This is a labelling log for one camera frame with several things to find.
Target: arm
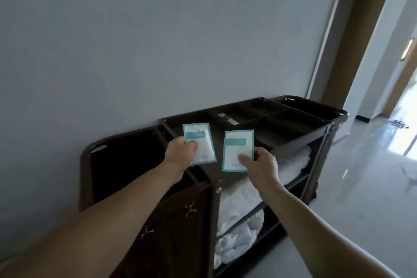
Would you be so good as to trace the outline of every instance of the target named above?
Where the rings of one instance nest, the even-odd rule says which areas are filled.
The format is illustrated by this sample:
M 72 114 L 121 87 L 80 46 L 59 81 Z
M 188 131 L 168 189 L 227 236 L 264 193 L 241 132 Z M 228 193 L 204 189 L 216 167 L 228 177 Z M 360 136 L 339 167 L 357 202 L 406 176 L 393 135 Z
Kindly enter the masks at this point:
M 273 155 L 255 148 L 256 161 L 240 155 L 263 200 L 294 242 L 311 275 L 321 277 L 398 277 L 384 264 L 338 233 L 287 191 L 278 179 Z
M 181 180 L 196 147 L 195 141 L 174 139 L 159 166 L 49 234 L 1 277 L 108 277 L 164 194 Z

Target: tiled floor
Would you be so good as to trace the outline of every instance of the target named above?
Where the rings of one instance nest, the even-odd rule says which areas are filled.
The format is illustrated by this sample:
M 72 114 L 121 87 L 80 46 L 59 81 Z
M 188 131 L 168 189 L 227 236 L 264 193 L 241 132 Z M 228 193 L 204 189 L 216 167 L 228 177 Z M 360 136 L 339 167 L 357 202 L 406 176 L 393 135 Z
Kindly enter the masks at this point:
M 417 84 L 411 81 L 392 119 L 355 121 L 335 144 L 310 207 L 403 278 L 417 277 Z M 290 238 L 246 276 L 310 277 Z

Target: folded towel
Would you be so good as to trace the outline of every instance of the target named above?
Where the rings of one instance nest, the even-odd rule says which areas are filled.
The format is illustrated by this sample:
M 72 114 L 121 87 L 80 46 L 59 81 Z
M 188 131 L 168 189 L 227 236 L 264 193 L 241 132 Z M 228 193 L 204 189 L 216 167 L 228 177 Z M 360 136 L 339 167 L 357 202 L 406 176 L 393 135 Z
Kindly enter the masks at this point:
M 294 180 L 310 160 L 311 149 L 308 145 L 278 160 L 279 180 L 283 185 Z M 233 224 L 251 212 L 262 202 L 258 190 L 245 177 L 224 189 L 220 196 L 218 210 L 217 236 L 225 233 Z
M 214 269 L 242 256 L 255 243 L 263 224 L 263 210 L 216 242 Z

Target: teal label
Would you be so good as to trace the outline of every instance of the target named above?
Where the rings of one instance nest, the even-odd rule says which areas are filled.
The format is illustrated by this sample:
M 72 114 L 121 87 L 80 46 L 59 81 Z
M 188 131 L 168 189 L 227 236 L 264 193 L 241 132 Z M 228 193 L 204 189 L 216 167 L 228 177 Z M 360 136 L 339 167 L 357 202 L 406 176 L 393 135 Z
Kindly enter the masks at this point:
M 227 146 L 245 146 L 246 139 L 224 139 L 224 145 Z
M 185 132 L 184 137 L 186 140 L 189 139 L 202 139 L 206 137 L 206 133 L 204 131 L 199 132 Z

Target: white packet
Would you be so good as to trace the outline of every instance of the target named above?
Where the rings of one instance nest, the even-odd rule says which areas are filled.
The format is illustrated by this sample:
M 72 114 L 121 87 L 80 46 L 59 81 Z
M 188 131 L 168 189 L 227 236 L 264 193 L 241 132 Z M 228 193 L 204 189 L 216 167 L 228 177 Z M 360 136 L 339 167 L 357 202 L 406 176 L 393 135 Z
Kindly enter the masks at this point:
M 226 131 L 223 146 L 224 172 L 248 172 L 238 159 L 244 154 L 253 159 L 253 130 Z
M 217 162 L 209 123 L 183 124 L 183 129 L 185 143 L 188 141 L 197 142 L 197 149 L 191 165 Z

